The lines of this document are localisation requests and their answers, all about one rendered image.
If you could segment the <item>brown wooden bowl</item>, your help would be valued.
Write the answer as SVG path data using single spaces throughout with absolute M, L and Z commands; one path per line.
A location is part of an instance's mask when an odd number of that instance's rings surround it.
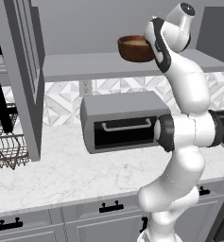
M 128 35 L 117 40 L 118 51 L 125 61 L 149 62 L 154 59 L 151 46 L 141 35 Z

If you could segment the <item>grey base cabinet door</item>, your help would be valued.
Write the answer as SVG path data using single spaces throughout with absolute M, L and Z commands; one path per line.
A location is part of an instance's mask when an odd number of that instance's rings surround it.
M 46 232 L 6 239 L 0 238 L 0 242 L 57 242 L 57 240 L 53 232 Z
M 67 222 L 69 242 L 136 242 L 143 226 L 142 213 Z
M 178 219 L 175 232 L 182 242 L 197 242 L 201 229 L 206 224 L 208 216 L 223 202 L 224 196 L 201 199 L 198 204 L 187 209 Z

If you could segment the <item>dark grey cabinet door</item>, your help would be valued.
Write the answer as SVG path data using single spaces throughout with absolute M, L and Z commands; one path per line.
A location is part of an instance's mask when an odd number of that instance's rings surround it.
M 204 9 L 197 50 L 224 62 L 224 7 Z

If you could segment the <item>grey toaster oven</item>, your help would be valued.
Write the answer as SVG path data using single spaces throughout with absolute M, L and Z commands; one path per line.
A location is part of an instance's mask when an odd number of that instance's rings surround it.
M 163 114 L 170 114 L 170 110 L 153 91 L 84 96 L 80 105 L 84 144 L 91 154 L 157 146 L 154 138 L 152 144 L 96 149 L 94 122 L 145 116 L 158 117 Z

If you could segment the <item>black toaster oven door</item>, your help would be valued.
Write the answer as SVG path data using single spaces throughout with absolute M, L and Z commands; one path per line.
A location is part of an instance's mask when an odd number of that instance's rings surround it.
M 139 130 L 122 130 L 106 132 L 101 124 L 105 122 L 108 128 L 143 125 L 149 118 L 152 126 L 150 128 Z M 95 148 L 126 147 L 133 145 L 152 144 L 154 142 L 154 125 L 156 116 L 145 116 L 137 118 L 119 119 L 94 122 L 95 128 Z

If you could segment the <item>grey drawer front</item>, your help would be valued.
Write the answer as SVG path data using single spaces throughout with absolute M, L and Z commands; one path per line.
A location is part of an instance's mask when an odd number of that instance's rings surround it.
M 112 211 L 108 213 L 100 213 L 99 208 L 103 202 L 107 206 L 114 205 L 114 202 L 118 200 L 120 204 L 124 205 L 123 210 Z M 138 205 L 138 199 L 136 195 L 125 196 L 115 199 L 104 199 L 99 201 L 93 201 L 89 203 L 83 203 L 77 206 L 78 219 L 88 219 L 88 218 L 101 218 L 108 216 L 118 216 L 138 213 L 141 214 L 142 210 Z
M 20 220 L 24 223 L 24 225 L 21 228 L 0 231 L 0 234 L 19 232 L 21 230 L 27 230 L 27 229 L 41 228 L 43 226 L 47 226 L 51 224 L 50 214 L 47 210 L 38 211 L 38 212 L 29 212 L 29 213 L 12 215 L 12 216 L 2 216 L 0 217 L 0 220 L 4 219 L 6 223 L 11 223 L 15 221 L 16 217 L 19 217 Z
M 206 182 L 198 185 L 199 188 L 203 186 L 204 189 L 209 189 L 209 195 L 199 196 L 199 202 L 222 201 L 224 199 L 224 181 Z

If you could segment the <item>white wall outlet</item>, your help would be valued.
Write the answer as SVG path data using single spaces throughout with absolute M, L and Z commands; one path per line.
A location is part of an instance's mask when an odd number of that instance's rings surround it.
M 79 83 L 79 95 L 81 97 L 93 94 L 93 83 L 90 79 L 80 80 L 78 83 Z

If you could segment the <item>grey open wall cabinet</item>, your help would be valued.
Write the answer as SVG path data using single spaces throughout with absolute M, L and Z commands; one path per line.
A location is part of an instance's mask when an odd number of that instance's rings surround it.
M 182 52 L 205 72 L 224 72 L 224 61 L 198 49 L 203 12 L 224 7 L 224 0 L 31 0 L 39 9 L 47 82 L 156 76 L 155 62 L 123 60 L 117 49 L 121 36 L 142 34 L 152 16 L 165 17 L 180 2 L 196 10 L 192 40 Z

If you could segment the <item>grey wall cabinet door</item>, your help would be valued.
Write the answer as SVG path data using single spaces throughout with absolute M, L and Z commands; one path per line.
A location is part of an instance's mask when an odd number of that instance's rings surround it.
M 0 0 L 0 47 L 31 161 L 41 159 L 44 46 L 31 0 Z

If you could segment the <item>black frame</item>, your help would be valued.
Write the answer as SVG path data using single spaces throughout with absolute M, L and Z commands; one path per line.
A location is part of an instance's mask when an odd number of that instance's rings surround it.
M 18 116 L 18 111 L 15 106 L 8 106 L 2 91 L 2 86 L 0 82 L 0 122 L 4 133 L 10 133 L 13 131 L 13 126 L 15 124 L 15 119 Z

